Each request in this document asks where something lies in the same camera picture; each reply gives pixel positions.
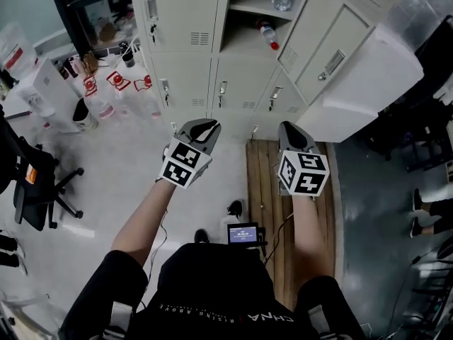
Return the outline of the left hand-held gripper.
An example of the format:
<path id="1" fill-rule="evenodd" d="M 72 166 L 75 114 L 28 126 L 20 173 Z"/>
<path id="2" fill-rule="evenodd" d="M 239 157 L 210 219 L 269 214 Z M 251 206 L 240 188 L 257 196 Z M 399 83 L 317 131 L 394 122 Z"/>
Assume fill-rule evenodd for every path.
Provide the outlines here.
<path id="1" fill-rule="evenodd" d="M 205 153 L 212 152 L 221 131 L 222 126 L 215 119 L 186 122 L 165 151 L 159 179 L 187 189 L 211 163 L 211 156 Z"/>

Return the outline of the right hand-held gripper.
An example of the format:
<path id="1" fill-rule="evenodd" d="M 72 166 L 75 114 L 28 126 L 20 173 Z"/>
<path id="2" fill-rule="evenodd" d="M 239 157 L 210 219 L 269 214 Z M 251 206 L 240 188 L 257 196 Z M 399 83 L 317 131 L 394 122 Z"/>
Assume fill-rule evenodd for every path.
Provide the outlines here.
<path id="1" fill-rule="evenodd" d="M 327 156 L 313 154 L 319 152 L 314 139 L 287 120 L 279 124 L 278 140 L 284 151 L 277 175 L 286 195 L 320 196 L 330 174 Z"/>

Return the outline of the white metal locker cabinet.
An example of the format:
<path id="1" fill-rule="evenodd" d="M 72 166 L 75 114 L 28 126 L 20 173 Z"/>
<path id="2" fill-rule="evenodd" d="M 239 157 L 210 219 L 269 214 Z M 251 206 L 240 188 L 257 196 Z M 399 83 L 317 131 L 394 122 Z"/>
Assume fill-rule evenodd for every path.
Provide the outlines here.
<path id="1" fill-rule="evenodd" d="M 395 1 L 351 0 L 375 28 Z M 168 115 L 248 116 L 259 103 L 266 112 L 301 115 L 311 104 L 277 60 L 301 2 L 278 11 L 272 0 L 132 0 L 145 62 Z M 260 34 L 260 19 L 275 29 L 277 51 Z"/>

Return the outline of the grey metal locker door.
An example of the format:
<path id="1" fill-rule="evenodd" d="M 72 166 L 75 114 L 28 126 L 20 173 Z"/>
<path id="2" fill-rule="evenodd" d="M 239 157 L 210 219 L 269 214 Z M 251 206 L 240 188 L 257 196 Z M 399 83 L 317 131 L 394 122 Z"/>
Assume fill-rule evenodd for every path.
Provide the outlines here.
<path id="1" fill-rule="evenodd" d="M 351 0 L 302 0 L 277 60 L 310 105 L 374 28 Z"/>

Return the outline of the person's left forearm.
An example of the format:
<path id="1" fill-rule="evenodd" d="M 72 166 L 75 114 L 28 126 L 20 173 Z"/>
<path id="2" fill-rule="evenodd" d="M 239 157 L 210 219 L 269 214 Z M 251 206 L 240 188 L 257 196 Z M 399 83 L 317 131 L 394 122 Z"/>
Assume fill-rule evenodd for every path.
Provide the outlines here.
<path id="1" fill-rule="evenodd" d="M 169 181 L 157 181 L 116 235 L 111 250 L 130 255 L 143 266 L 175 189 Z"/>

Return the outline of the wooden pallet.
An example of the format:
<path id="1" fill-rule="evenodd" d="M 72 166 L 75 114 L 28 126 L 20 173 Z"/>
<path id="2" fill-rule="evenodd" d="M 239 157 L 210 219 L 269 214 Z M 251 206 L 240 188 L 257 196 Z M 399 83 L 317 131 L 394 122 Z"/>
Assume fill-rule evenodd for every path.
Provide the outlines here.
<path id="1" fill-rule="evenodd" d="M 248 214 L 250 222 L 263 228 L 261 259 L 273 281 L 275 297 L 294 308 L 294 221 L 292 199 L 278 193 L 276 141 L 249 140 L 246 143 Z"/>

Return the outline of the clear jug with red label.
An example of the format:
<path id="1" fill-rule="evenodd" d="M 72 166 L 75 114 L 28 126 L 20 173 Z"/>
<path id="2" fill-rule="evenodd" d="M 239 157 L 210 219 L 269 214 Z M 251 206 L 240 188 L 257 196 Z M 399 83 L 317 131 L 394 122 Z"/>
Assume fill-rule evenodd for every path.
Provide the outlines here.
<path id="1" fill-rule="evenodd" d="M 115 109 L 111 105 L 105 89 L 100 89 L 94 75 L 87 76 L 83 81 L 85 87 L 84 103 L 92 114 L 101 120 L 111 118 Z"/>
<path id="2" fill-rule="evenodd" d="M 106 80 L 113 86 L 114 102 L 119 114 L 124 117 L 132 115 L 133 92 L 131 91 L 131 81 L 117 71 L 107 76 Z"/>
<path id="3" fill-rule="evenodd" d="M 137 91 L 137 99 L 141 106 L 143 114 L 151 120 L 157 120 L 161 117 L 159 100 L 152 91 L 152 81 L 149 75 L 143 79 L 134 81 L 134 87 Z"/>

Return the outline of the black tumbler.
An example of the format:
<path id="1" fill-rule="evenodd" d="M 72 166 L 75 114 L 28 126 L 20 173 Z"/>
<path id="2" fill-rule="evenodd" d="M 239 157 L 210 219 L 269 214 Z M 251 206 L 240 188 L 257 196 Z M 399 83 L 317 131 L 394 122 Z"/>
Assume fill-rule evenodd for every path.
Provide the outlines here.
<path id="1" fill-rule="evenodd" d="M 135 66 L 134 53 L 127 41 L 122 41 L 119 43 L 120 54 L 122 61 L 125 63 L 127 68 Z"/>

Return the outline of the small black display device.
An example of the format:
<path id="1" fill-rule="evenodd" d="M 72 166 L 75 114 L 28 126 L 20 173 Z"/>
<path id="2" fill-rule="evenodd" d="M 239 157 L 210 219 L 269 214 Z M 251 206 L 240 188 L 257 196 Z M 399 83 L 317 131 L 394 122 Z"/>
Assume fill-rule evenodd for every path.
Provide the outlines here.
<path id="1" fill-rule="evenodd" d="M 227 225 L 228 244 L 250 244 L 258 240 L 256 223 L 238 223 Z"/>

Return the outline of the small bottle red cap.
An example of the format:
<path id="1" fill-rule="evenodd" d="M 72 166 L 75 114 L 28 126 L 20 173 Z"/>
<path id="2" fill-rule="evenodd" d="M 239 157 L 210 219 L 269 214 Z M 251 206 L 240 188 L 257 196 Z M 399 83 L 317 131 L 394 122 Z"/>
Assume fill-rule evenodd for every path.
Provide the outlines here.
<path id="1" fill-rule="evenodd" d="M 277 33 L 272 25 L 266 20 L 258 20 L 257 27 L 260 31 L 260 34 L 263 36 L 267 45 L 269 45 L 273 50 L 277 51 L 279 49 L 279 43 L 277 39 Z"/>

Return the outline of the person's black shirt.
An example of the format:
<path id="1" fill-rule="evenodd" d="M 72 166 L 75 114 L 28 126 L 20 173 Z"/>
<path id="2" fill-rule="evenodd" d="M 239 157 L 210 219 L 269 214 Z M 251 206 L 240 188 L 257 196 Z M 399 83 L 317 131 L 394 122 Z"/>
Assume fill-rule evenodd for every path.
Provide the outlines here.
<path id="1" fill-rule="evenodd" d="M 280 304 L 261 260 L 225 244 L 185 244 L 161 267 L 149 304 L 147 275 L 130 255 L 109 252 L 72 305 L 61 340 L 90 340 L 109 325 L 115 302 L 133 310 L 126 340 L 365 340 L 337 281 L 309 280 L 293 310 Z"/>

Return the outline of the white box on floor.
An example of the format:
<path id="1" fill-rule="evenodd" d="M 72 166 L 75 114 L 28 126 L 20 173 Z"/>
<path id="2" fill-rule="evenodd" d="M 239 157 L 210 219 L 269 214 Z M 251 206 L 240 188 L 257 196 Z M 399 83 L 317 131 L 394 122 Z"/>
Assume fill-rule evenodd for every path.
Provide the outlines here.
<path id="1" fill-rule="evenodd" d="M 81 131 L 72 120 L 79 97 L 48 58 L 38 60 L 16 93 L 51 128 L 66 134 Z"/>

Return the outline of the black office chair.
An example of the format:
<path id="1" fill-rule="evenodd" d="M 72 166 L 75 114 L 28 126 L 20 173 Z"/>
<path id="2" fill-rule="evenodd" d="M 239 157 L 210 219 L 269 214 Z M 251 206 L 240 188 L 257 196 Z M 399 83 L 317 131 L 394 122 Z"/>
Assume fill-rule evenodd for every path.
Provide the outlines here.
<path id="1" fill-rule="evenodd" d="M 55 169 L 59 161 L 42 147 L 30 146 L 24 137 L 19 137 L 11 129 L 0 130 L 0 194 L 11 181 L 16 182 L 13 194 L 15 222 L 26 221 L 37 231 L 45 224 L 57 228 L 53 220 L 54 204 L 58 203 L 72 217 L 81 219 L 84 212 L 73 210 L 61 198 L 66 185 L 75 177 L 84 174 L 79 167 L 60 182 L 56 182 Z"/>

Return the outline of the shiny plastic wrapped panel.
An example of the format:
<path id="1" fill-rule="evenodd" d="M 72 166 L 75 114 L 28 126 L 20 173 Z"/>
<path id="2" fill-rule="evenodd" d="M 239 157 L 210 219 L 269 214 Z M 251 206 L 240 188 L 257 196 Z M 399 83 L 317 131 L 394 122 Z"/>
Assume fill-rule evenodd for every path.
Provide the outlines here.
<path id="1" fill-rule="evenodd" d="M 453 0 L 398 0 L 384 25 L 417 50 L 448 15 L 453 16 Z"/>

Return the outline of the large clear water jug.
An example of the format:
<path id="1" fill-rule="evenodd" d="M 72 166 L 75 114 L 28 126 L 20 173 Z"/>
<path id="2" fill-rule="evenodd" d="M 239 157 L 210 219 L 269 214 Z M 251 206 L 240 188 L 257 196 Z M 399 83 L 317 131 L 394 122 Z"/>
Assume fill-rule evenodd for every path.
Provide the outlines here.
<path id="1" fill-rule="evenodd" d="M 20 81 L 35 68 L 37 53 L 21 26 L 10 22 L 0 31 L 0 67 Z"/>

